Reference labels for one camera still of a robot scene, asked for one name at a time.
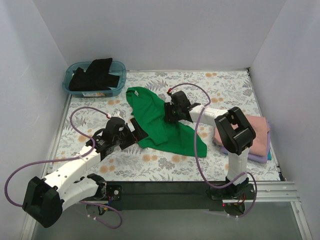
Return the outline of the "floral table mat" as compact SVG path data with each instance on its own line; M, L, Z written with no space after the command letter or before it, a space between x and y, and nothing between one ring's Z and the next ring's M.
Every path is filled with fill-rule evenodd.
M186 93L192 103L210 103L215 109L239 107L246 115L259 116L250 77L246 71L220 72L128 72L126 88L144 87L168 102L167 90L175 87ZM59 142L55 150L56 162L48 171L61 167L66 158L78 153L88 136L106 125L106 114L120 114L129 121L132 109L126 100L126 91L114 97L69 97ZM207 157L193 157L141 148L134 144L116 151L90 172L107 181L222 181L228 172L228 157L214 145L214 129L201 124L198 135L207 145Z

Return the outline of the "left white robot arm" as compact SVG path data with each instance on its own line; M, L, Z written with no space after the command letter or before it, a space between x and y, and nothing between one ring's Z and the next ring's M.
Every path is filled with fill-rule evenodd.
M27 185L22 209L44 228L49 228L63 211L82 200L107 200L110 197L107 181L95 173L85 173L112 154L115 148L124 150L148 137L135 118L131 123L133 130L121 117L111 117L105 128L96 131L86 142L76 160L65 163L43 178L32 178Z

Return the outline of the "folded lilac t shirt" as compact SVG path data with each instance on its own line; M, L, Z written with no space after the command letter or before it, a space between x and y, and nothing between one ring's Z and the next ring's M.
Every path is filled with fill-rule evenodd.
M261 163L261 164L266 164L267 163L267 161L268 161L268 152L271 151L271 146L270 146L270 143L271 143L270 124L269 124L268 121L267 121L267 124L269 126L269 132L267 134L267 155L265 157L261 157L261 156L253 155L252 153L248 154L248 159L249 160L252 160L252 161L255 161L255 162L258 162L258 163Z

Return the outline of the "aluminium frame rail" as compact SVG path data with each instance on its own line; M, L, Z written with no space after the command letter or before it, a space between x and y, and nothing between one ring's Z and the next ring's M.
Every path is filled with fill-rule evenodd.
M296 186L288 181L261 181L256 201L246 215L233 218L226 211L206 209L121 210L93 220L96 208L77 204L50 228L28 217L23 240L310 240L312 238Z

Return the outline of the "folded pink t shirt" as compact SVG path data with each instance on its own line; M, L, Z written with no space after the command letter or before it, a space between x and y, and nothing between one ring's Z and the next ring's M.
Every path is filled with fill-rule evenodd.
M265 117L246 115L248 122L253 127L256 137L249 149L249 153L259 156L267 156L268 133L270 128Z

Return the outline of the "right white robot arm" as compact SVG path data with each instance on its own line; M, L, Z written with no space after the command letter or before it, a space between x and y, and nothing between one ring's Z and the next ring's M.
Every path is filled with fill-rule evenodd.
M248 154L256 132L239 107L229 110L215 109L207 104L190 103L183 91L172 93L170 102L164 104L165 117L168 123L185 120L191 123L206 124L217 129L223 146L227 150L228 172L222 185L214 185L206 178L208 194L214 200L226 198L244 198L255 192L249 183L247 173Z

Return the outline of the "green t shirt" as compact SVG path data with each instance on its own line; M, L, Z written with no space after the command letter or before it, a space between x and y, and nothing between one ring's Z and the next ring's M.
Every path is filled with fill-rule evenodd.
M195 156L195 130L181 122L165 122L165 102L144 87L129 87L126 100L138 125L148 136L138 142L151 148L183 156Z

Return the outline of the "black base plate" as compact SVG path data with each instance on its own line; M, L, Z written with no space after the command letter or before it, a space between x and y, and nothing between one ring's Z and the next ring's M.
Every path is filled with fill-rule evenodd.
M112 181L106 193L87 197L86 203L124 210L209 210L242 215L256 191L249 183L238 192L214 189L203 181Z

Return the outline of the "teal plastic bin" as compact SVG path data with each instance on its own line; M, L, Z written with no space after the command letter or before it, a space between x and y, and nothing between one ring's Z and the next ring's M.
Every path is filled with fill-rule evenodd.
M109 68L109 74L113 76L119 77L119 82L117 84L117 87L109 87L110 90L97 90L97 91L71 91L69 90L69 84L72 80L74 74L76 73L76 70L78 68L82 68L85 72L89 65L91 64L91 61L83 61L83 62L77 62L72 65L70 65L64 76L64 80L62 82L62 88L63 90L73 95L74 97L78 98L93 98L93 97L104 97L104 98L111 98L119 95L124 88L126 84L126 78L127 78L127 71L125 65L120 61L113 60L110 68Z

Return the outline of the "black t shirt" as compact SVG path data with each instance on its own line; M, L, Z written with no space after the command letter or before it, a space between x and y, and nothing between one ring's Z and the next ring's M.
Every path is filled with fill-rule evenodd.
M109 74L112 58L95 59L84 71L78 67L70 80L70 91L108 91L118 86L120 77Z

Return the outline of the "folded teal t shirt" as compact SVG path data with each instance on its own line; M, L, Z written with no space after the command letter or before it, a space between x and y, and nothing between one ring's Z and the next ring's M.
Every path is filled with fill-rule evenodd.
M267 159L270 161L272 159L271 151L268 152L267 154Z

